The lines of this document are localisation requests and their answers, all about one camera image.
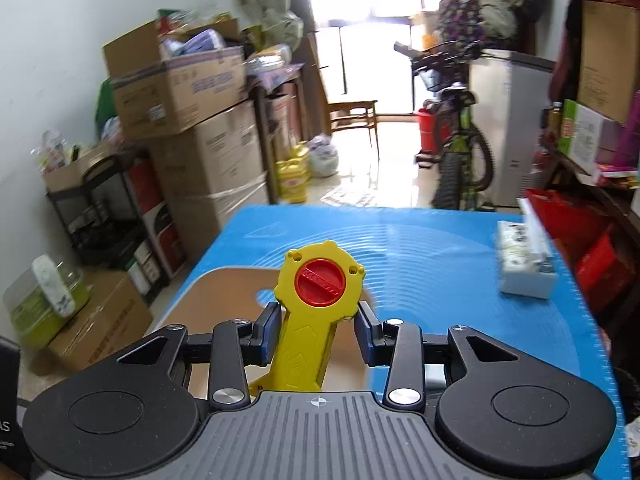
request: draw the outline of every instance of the green plastic container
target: green plastic container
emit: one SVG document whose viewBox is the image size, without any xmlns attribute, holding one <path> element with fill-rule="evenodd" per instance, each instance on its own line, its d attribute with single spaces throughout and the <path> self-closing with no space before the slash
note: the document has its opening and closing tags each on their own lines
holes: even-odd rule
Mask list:
<svg viewBox="0 0 640 480">
<path fill-rule="evenodd" d="M 89 301 L 89 290 L 82 281 L 82 271 L 64 262 L 57 267 L 76 303 L 75 314 Z M 18 336 L 32 348 L 44 348 L 73 316 L 62 317 L 53 310 L 31 269 L 9 286 L 2 301 L 9 310 L 11 323 Z"/>
</svg>

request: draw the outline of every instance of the bicycle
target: bicycle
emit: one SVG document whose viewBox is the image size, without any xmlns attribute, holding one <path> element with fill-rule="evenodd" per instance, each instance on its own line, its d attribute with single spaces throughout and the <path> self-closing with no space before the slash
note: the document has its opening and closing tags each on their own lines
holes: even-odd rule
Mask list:
<svg viewBox="0 0 640 480">
<path fill-rule="evenodd" d="M 494 179 L 494 160 L 486 139 L 471 120 L 476 96 L 463 83 L 468 62 L 481 55 L 481 43 L 471 43 L 460 54 L 428 54 L 428 51 L 414 50 L 398 42 L 394 50 L 411 59 L 413 75 L 420 75 L 428 89 L 426 75 L 429 70 L 452 81 L 451 85 L 438 88 L 439 99 L 431 102 L 431 108 L 437 110 L 433 140 L 439 155 L 419 153 L 416 156 L 416 162 L 426 164 L 427 168 L 437 165 L 440 170 L 440 182 L 431 206 L 493 210 L 487 204 L 478 207 L 478 193 L 487 189 Z M 447 129 L 450 133 L 442 139 L 442 133 Z"/>
</svg>

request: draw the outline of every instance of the beige tray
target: beige tray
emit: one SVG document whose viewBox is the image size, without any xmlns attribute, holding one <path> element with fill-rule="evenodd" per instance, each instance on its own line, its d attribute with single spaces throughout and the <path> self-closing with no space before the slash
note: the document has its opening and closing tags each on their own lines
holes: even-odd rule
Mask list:
<svg viewBox="0 0 640 480">
<path fill-rule="evenodd" d="M 171 323 L 187 326 L 189 333 L 205 333 L 222 321 L 235 317 L 255 320 L 262 311 L 256 294 L 273 289 L 278 283 L 280 269 L 265 267 L 221 267 L 200 276 L 178 299 L 172 310 L 156 328 Z M 373 306 L 366 290 L 361 299 Z M 265 374 L 268 368 L 249 366 L 247 379 L 252 381 Z M 207 396 L 208 365 L 193 365 L 189 391 L 199 398 Z M 366 388 L 367 366 L 362 362 L 360 349 L 353 332 L 353 321 L 338 324 L 331 359 L 322 389 L 326 392 L 355 391 Z"/>
</svg>

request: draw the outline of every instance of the handlebar grip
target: handlebar grip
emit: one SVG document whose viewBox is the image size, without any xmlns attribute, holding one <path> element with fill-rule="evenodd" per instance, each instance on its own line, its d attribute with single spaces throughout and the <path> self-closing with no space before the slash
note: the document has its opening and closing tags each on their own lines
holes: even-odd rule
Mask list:
<svg viewBox="0 0 640 480">
<path fill-rule="evenodd" d="M 424 53 L 421 52 L 420 50 L 415 50 L 414 48 L 411 48 L 410 46 L 407 46 L 405 44 L 399 43 L 399 41 L 396 41 L 394 43 L 394 50 L 396 52 L 399 52 L 403 56 L 407 56 L 407 57 L 410 57 L 412 59 L 419 59 L 419 58 L 424 56 Z"/>
</svg>

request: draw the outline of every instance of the white plastic bag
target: white plastic bag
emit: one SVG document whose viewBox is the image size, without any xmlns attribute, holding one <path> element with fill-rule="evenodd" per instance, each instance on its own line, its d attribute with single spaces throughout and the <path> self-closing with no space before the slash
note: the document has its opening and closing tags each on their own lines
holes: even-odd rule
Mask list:
<svg viewBox="0 0 640 480">
<path fill-rule="evenodd" d="M 309 148 L 309 171 L 316 178 L 325 178 L 338 172 L 338 149 L 331 137 L 320 134 L 311 139 Z"/>
</svg>

